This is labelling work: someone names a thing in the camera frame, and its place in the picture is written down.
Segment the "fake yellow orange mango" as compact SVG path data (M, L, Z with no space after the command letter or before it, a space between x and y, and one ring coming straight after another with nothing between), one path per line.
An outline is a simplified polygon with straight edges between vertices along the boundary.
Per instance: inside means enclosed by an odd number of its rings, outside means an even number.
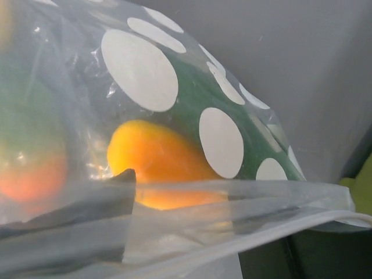
M145 120L127 121L115 130L107 150L114 176L127 169L136 181L183 183L219 180L203 152L179 133ZM135 200L149 208L170 210L227 201L227 194L210 191L136 189Z

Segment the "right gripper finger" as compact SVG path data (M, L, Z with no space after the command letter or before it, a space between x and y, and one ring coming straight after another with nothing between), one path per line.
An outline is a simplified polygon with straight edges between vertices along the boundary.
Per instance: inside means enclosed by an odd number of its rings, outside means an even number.
M77 184L57 204L27 213L1 203L2 278L113 278L133 212L136 175Z

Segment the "polka dot zip bag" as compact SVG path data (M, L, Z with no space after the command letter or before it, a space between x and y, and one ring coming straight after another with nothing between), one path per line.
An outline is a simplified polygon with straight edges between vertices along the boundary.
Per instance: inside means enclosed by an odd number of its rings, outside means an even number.
M167 16L1 2L2 278L370 278L371 191Z

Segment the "fake dark green cucumber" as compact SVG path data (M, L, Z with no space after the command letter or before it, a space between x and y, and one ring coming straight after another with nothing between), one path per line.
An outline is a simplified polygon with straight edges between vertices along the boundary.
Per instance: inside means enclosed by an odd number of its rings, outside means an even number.
M274 159L284 174L301 181L303 175L287 152L246 103L232 101L210 70L165 53L178 78L178 95L166 112L169 125L194 142L210 167L222 178L254 180L265 159Z

